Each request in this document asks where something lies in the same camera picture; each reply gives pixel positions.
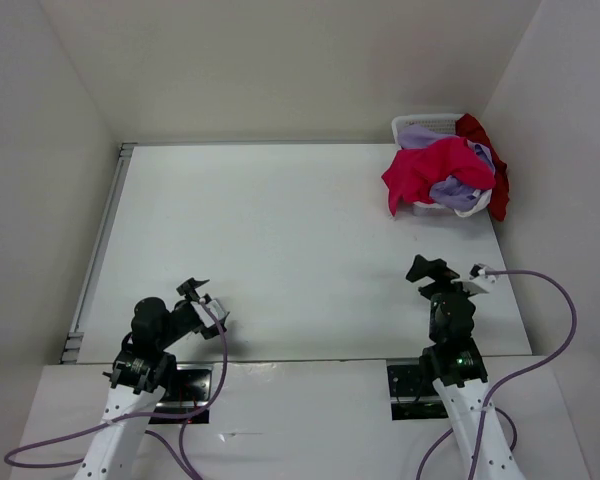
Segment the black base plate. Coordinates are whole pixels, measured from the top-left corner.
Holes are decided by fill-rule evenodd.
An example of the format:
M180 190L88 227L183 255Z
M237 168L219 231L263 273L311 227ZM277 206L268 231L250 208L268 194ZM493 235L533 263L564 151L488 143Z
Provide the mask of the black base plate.
M205 406L211 397L211 365L178 364L174 378L155 412L159 414L189 414Z
M417 362L388 363L388 390L393 421L447 419L445 407Z

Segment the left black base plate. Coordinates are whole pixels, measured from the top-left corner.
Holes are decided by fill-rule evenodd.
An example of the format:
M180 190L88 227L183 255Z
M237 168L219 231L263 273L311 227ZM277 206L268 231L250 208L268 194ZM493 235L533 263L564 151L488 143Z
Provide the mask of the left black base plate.
M174 378L155 412L159 414L189 414L205 406L211 397L211 365L178 364Z

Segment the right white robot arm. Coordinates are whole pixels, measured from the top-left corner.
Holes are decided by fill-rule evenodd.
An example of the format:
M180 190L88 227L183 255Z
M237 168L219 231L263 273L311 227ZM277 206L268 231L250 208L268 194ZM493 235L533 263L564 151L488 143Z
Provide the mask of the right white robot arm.
M429 300L429 339L419 358L418 380L423 389L437 393L451 424L464 468L476 479L522 479L498 410L486 398L487 370L472 337L476 306L471 298L490 292L497 281L483 265L467 278L442 259L414 257L406 280L431 282L418 288Z

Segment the white plastic laundry basket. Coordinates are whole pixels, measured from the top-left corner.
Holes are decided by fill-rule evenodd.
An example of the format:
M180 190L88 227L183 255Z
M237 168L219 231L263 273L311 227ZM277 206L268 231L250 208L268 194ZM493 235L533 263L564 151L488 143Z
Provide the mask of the white plastic laundry basket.
M395 117L391 128L395 144L400 147L399 134L411 125L420 125L437 134L455 134L456 121L462 117L460 113L411 114ZM454 212L442 205L415 202L412 205L416 216L453 215Z

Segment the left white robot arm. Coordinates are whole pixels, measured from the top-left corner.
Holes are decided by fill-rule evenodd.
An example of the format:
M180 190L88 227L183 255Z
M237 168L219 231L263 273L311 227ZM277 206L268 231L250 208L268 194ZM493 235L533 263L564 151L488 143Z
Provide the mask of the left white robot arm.
M168 347L184 336L225 340L228 312L217 299L201 295L204 280L190 278L177 287L182 297L172 309L157 297L134 307L131 332L115 358L101 423L75 475L77 479L129 479L132 464L153 418L184 422L208 407L187 413L160 413L156 407L182 390L176 357Z

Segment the dark red t shirt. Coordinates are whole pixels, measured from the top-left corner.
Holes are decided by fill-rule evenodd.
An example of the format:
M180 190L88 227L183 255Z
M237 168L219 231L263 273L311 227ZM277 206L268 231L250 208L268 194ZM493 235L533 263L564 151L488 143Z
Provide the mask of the dark red t shirt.
M474 143L479 143L490 150L492 162L495 167L495 187L492 191L488 210L496 221L503 222L506 218L507 207L510 201L507 164L500 159L486 130L472 115L466 113L461 116L455 123L455 130L457 135Z

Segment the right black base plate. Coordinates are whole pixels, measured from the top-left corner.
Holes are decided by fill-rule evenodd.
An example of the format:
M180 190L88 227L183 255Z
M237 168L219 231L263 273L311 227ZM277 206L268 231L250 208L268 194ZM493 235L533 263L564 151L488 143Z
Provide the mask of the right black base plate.
M388 363L388 390L393 421L447 419L445 407L417 362Z

